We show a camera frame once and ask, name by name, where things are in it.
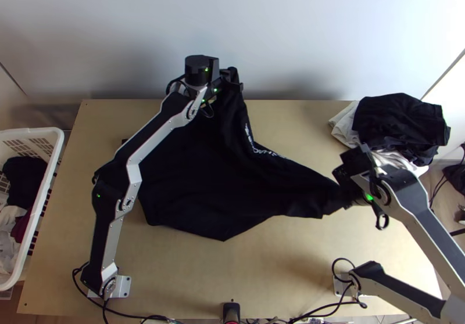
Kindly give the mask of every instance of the dark clothing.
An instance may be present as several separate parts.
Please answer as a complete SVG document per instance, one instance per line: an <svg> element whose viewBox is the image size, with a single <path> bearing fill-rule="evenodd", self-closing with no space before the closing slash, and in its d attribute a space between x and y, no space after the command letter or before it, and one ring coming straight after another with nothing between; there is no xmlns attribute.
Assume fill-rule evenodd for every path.
<svg viewBox="0 0 465 324"><path fill-rule="evenodd" d="M11 157L3 165L3 173L10 182L7 203L30 210L39 191L47 162L34 157Z"/></svg>
<svg viewBox="0 0 465 324"><path fill-rule="evenodd" d="M372 150L397 150L418 166L429 165L450 135L441 105L404 93L363 98L352 129Z"/></svg>
<svg viewBox="0 0 465 324"><path fill-rule="evenodd" d="M224 241L274 215L321 218L350 204L332 180L253 140L241 93L222 91L212 108L141 163L148 224Z"/></svg>
<svg viewBox="0 0 465 324"><path fill-rule="evenodd" d="M450 184L465 196L465 164L455 164L445 167L442 172Z"/></svg>

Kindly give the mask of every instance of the electrical cord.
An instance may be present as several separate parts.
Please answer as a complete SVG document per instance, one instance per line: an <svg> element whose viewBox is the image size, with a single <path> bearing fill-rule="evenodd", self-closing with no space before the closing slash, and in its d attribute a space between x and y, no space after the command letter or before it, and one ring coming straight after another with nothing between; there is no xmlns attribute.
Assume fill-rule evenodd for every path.
<svg viewBox="0 0 465 324"><path fill-rule="evenodd" d="M334 260L334 262L332 263L331 265L331 272L332 272L332 275L334 278L336 278L338 281L342 282L342 283L347 283L347 287L344 289L344 291L342 292L342 295L341 295L341 299L339 300L339 302L337 303L333 303L333 304L328 304L328 305L324 305L324 306L321 306L321 307L318 307L310 312L307 312L299 317L296 317L296 318L291 318L288 322L288 324L294 324L295 322L298 322L298 321L301 321L303 319L306 319L306 318L325 318L325 317L328 317L328 316L331 316L333 314L335 314L339 308L342 306L342 305L359 305L360 307L362 307L363 309L366 309L368 306L366 303L363 303L361 302L358 297L355 299L355 301L346 301L346 302L343 302L344 300L344 296L345 294L347 293L347 291L349 290L349 288L351 286L353 286L353 281L351 280L343 280L339 277L337 277L335 271L334 271L334 268L337 264L337 262L339 261L346 261L348 263L351 264L351 266L353 266L353 268L355 268L355 265L353 264L353 262L349 259L346 259L344 257L339 257L337 258L336 260ZM320 314L320 315L315 315L316 312L320 312L322 309L325 309L325 308L329 308L329 307L336 307L334 308L334 310L332 310L330 313L327 313L327 314Z"/></svg>
<svg viewBox="0 0 465 324"><path fill-rule="evenodd" d="M332 304L328 304L328 305L325 305L325 306L321 306L321 307L318 307L310 312L307 312L299 317L296 317L296 318L291 318L288 322L283 320L283 319L275 319L274 321L275 322L282 322L282 323L285 323L285 324L294 324L295 322L298 322L298 321L301 321L302 319L305 319L305 318L320 318L320 317L327 317L327 316L331 316L333 314L335 314L339 308L342 306L342 305L352 305L352 304L358 304L359 306L361 306L362 308L367 308L368 306L361 302L358 298L355 299L355 301L346 301L346 302L343 302L344 300L344 296L345 294L347 293L347 291L349 290L349 288L351 286L353 286L353 282L351 280L342 280L340 279L339 277L336 276L335 274L335 271L334 271L334 268L335 268L335 265L337 262L339 261L346 261L348 263L351 264L351 266L353 266L355 268L355 265L353 264L352 261L350 261L349 259L346 259L346 258L337 258L336 260L334 260L334 262L332 263L331 265L331 272L332 272L332 275L338 279L339 281L343 282L343 283L348 283L347 287L344 289L344 291L342 292L342 295L341 295L341 299L339 300L339 302L337 303L332 303ZM122 313L122 312L118 312L118 311L115 311L114 309L111 309L111 308L108 308L108 302L110 299L107 299L103 302L103 305L96 302L95 300L87 297L87 295L85 294L85 292L81 289L81 287L78 285L77 281L76 281L76 276L83 270L83 268L87 265L88 263L86 262L85 264L83 264L81 267L79 268L74 268L73 269L73 272L72 272L72 275L73 275L73 283L74 285L76 286L76 289L87 299L89 300L90 302L92 302L94 305L100 307L102 309L102 316L103 316L103 321L105 322L105 324L109 324L108 322L108 319L106 317L106 314L105 312L108 311L108 312L111 312L113 314L116 314L116 315L119 315L119 316L122 316L122 317L125 317L125 318L133 318L133 319L142 319L141 321L141 324L145 323L147 320L149 319L154 319L154 320L157 320L157 321L166 321L168 322L169 324L183 324L182 322L180 321L177 321L177 320L174 320L174 319L170 319L166 316L163 316L163 315L150 315L150 316L140 316L140 315L131 315L131 314L126 314L126 313ZM332 310L330 313L328 314L325 314L325 315L314 315L314 313L316 312L319 312L321 311L322 309L325 309L325 308L329 308L329 307L336 307L334 310ZM252 323L250 323L248 321L248 319L246 319L246 324L257 324L259 322L259 319L255 319Z"/></svg>
<svg viewBox="0 0 465 324"><path fill-rule="evenodd" d="M334 267L336 266L336 264L337 264L339 261L347 261L348 263L351 264L352 268L355 268L355 265L353 264L353 262L352 262L351 260L346 259L345 257L338 257L336 260L334 260L334 261L332 262L332 265L331 265L332 276L333 276L334 278L336 278L338 281L340 281L341 283L352 283L351 280L343 280L343 279L337 277L336 272L334 271Z"/></svg>
<svg viewBox="0 0 465 324"><path fill-rule="evenodd" d="M462 147L462 149L463 149L463 156L462 156L462 160L460 161L460 163L458 165L462 165L463 161L465 160L465 145L462 144L462 145L460 145L460 147ZM434 202L434 199L435 199L436 195L438 194L439 190L441 189L441 187L443 187L444 184L447 183L447 181L449 181L448 179L445 179L444 181L442 181L443 179L445 179L445 174L442 174L442 177L439 179L438 183L436 184L436 186L434 187L434 189L433 189L433 191L431 193L430 209L432 209L432 204Z"/></svg>
<svg viewBox="0 0 465 324"><path fill-rule="evenodd" d="M100 307L102 309L102 316L103 316L103 320L105 321L105 324L109 324L108 323L108 320L106 318L106 315L105 315L105 312L108 311L108 312L111 312L113 314L116 314L116 315L119 315L119 316L122 316L122 317L125 317L125 318L133 318L133 319L142 319L142 323L145 323L147 320L149 319L154 319L156 321L165 321L165 322L168 322L169 324L183 324L182 322L180 321L177 321L175 319L170 319L164 315L149 315L149 316L141 316L141 315L132 315L132 314L126 314L126 313L122 313L122 312L118 312L118 311L115 311L114 309L111 309L111 308L108 308L108 302L110 299L106 300L103 302L103 305L101 305L100 303L96 302L95 300L91 299L90 297L87 297L87 295L85 294L85 292L81 289L81 287L77 284L77 281L76 281L76 276L83 270L83 268L88 264L88 262L86 262L84 265L82 265L81 267L79 268L74 268L73 269L73 283L74 285L76 286L76 289L87 299L89 300L90 302L92 302L94 305Z"/></svg>

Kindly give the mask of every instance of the laundry basket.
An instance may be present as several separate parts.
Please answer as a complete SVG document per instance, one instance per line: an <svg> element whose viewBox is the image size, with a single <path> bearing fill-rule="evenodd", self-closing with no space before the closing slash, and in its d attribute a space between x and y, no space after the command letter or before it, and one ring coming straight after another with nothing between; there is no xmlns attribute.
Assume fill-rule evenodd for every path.
<svg viewBox="0 0 465 324"><path fill-rule="evenodd" d="M23 242L13 272L10 275L0 274L0 291L10 289L21 276L24 262L36 228L44 208L59 156L63 147L65 136L61 129L49 128L21 128L0 131L0 193L8 193L9 182L1 171L5 162L11 157L30 156L40 157L48 163L44 178L40 185L37 197L31 210L31 217L24 233Z"/></svg>

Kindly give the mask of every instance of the wooden table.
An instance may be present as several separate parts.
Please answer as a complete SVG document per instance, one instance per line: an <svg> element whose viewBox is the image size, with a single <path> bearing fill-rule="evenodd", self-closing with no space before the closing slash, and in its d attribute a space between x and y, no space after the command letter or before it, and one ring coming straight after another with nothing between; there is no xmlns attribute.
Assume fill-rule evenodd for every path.
<svg viewBox="0 0 465 324"><path fill-rule="evenodd" d="M331 177L346 150L329 118L344 101L249 100L256 141ZM71 270L88 260L95 214L91 177L158 110L159 100L86 100L81 104L35 245L18 311L101 316L74 287ZM375 260L387 273L440 296L434 269L404 226L376 230L370 207L319 219L273 217L226 242L149 226L136 205L124 221L116 264L133 277L127 299L109 306L129 314L218 318L234 299L243 318L297 316L338 301L331 263ZM338 316L399 314L379 298L368 309L342 306Z"/></svg>

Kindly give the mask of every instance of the white wall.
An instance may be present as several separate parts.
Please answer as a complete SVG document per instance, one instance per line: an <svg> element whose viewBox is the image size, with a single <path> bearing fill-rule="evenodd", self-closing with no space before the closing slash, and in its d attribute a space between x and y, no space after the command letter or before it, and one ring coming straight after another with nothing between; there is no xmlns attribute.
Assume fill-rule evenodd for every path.
<svg viewBox="0 0 465 324"><path fill-rule="evenodd" d="M247 97L421 97L465 47L465 0L0 0L0 60L33 96L161 95L186 55Z"/></svg>
<svg viewBox="0 0 465 324"><path fill-rule="evenodd" d="M27 96L0 67L0 130L20 127L18 108L27 104Z"/></svg>
<svg viewBox="0 0 465 324"><path fill-rule="evenodd" d="M448 126L451 127L447 146L441 146L435 159L460 160L465 142L465 51L461 58L422 98L422 101L439 104Z"/></svg>

